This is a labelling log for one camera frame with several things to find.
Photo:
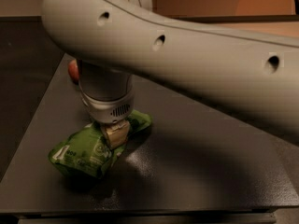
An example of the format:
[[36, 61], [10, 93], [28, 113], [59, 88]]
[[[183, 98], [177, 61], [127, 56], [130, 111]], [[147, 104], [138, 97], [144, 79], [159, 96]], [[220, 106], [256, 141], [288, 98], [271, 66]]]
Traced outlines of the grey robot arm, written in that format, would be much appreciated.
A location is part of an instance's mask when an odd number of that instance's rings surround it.
[[132, 112], [138, 75], [298, 142], [295, 38], [169, 19], [151, 0], [44, 0], [42, 22], [82, 62], [82, 100], [100, 123]]

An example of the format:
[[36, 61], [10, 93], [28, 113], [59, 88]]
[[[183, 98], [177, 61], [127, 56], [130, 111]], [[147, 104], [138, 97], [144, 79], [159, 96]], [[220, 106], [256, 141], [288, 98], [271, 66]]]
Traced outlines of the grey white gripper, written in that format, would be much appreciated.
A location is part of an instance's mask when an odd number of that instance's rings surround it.
[[78, 60], [78, 73], [83, 104], [95, 121], [104, 123], [101, 131], [108, 147], [115, 149], [123, 145], [130, 130], [125, 118], [134, 107], [132, 76], [81, 60]]

